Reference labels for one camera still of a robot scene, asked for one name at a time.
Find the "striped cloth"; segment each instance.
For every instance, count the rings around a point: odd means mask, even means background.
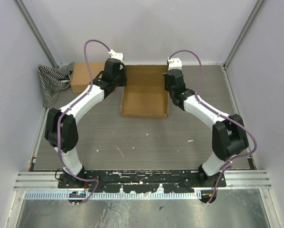
[[[58,93],[70,87],[74,66],[74,62],[60,68],[38,66],[38,75],[43,94],[43,106],[45,108],[52,107],[57,102]]]

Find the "scratch on table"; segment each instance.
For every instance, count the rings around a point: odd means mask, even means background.
[[[120,151],[120,149],[115,145],[115,147],[118,149],[118,151]],[[122,154],[122,152],[120,151],[122,157],[124,157],[124,155]]]

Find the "cardboard box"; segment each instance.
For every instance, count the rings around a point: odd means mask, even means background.
[[[101,70],[104,70],[105,62],[89,63],[93,78],[95,78]],[[76,63],[71,79],[71,88],[74,93],[82,93],[90,83],[90,76],[86,63]]]
[[[167,66],[126,66],[127,86],[124,88],[121,116],[165,119],[169,95],[164,90]]]

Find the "black mounting plate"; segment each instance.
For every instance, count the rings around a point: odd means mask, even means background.
[[[206,185],[200,184],[196,170],[92,170],[85,171],[86,179],[98,179],[99,186],[95,192],[118,193],[123,188],[125,193],[156,192],[162,184],[164,193],[194,192],[193,188],[213,187],[215,178]],[[89,182],[88,189],[92,191],[96,182]],[[225,187],[224,176],[218,187]],[[84,188],[84,185],[73,183],[64,174],[60,175],[59,189]]]

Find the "white wall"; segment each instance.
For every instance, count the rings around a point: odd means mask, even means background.
[[[50,66],[11,0],[0,0],[0,227],[43,111],[37,65]]]
[[[24,0],[58,63],[83,62],[84,43],[100,39],[127,64],[165,64],[174,51],[224,63],[256,0]],[[89,49],[91,61],[107,58]],[[184,64],[196,64],[183,56]]]
[[[268,0],[229,73],[245,124],[255,134],[284,222],[284,0]]]

